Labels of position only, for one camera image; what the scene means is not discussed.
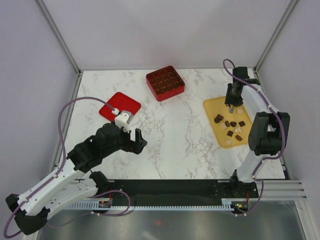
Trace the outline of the metal tongs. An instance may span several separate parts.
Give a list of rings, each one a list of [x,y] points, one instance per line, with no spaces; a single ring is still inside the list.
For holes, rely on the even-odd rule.
[[[228,111],[230,114],[233,114],[236,109],[237,109],[237,106],[234,106],[234,105],[228,106]]]

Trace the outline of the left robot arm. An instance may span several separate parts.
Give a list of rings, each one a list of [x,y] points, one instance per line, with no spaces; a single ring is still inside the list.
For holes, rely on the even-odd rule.
[[[115,123],[106,123],[83,142],[77,144],[58,167],[30,190],[10,194],[6,204],[19,231],[31,235],[65,207],[89,197],[105,197],[110,186],[100,171],[91,171],[106,157],[121,150],[140,154],[148,142],[140,129],[131,133]]]

